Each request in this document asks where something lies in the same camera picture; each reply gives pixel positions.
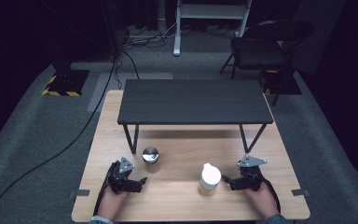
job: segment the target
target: yellow and black hazard tape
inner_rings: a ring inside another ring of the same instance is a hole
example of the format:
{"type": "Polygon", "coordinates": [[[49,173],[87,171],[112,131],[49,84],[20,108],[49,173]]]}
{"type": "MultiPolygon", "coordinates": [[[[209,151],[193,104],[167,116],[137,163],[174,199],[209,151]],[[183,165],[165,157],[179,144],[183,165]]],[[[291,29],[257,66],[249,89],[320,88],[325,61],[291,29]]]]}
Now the yellow and black hazard tape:
{"type": "Polygon", "coordinates": [[[50,91],[50,87],[53,84],[53,81],[55,80],[55,78],[57,77],[57,75],[54,75],[50,81],[48,82],[48,85],[46,86],[46,88],[43,90],[42,95],[53,95],[53,96],[80,96],[81,92],[77,92],[77,91],[50,91]]]}

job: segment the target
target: white bottle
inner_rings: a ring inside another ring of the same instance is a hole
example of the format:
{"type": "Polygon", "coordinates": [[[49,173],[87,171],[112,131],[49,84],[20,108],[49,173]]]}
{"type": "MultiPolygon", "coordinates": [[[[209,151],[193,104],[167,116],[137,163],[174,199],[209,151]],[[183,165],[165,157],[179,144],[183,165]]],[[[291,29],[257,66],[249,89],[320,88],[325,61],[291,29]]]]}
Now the white bottle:
{"type": "Polygon", "coordinates": [[[210,163],[205,163],[202,170],[199,191],[203,196],[211,196],[220,182],[222,175],[216,167],[210,163]]]}

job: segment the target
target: chair seat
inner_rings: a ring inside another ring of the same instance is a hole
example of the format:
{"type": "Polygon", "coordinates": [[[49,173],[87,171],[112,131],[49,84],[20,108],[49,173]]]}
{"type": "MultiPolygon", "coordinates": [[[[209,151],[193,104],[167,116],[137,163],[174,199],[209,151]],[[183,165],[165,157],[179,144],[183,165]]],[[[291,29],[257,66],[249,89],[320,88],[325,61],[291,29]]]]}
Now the chair seat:
{"type": "MultiPolygon", "coordinates": [[[[234,50],[240,38],[231,40],[231,48],[234,50]]],[[[263,70],[263,69],[283,69],[288,66],[279,44],[276,41],[268,40],[249,40],[241,41],[241,48],[238,54],[234,54],[236,64],[240,69],[263,70]]]]}

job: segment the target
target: white desk frame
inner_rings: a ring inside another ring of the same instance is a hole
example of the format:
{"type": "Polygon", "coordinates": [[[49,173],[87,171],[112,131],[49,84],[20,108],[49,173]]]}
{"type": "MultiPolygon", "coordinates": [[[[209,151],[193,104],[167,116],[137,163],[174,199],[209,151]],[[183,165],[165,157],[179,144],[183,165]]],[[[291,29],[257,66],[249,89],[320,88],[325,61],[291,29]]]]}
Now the white desk frame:
{"type": "Polygon", "coordinates": [[[251,5],[252,0],[247,0],[245,5],[236,6],[182,4],[182,1],[178,0],[176,6],[176,35],[173,56],[180,55],[180,27],[182,18],[242,20],[240,31],[237,33],[237,36],[242,36],[245,31],[251,5]]]}

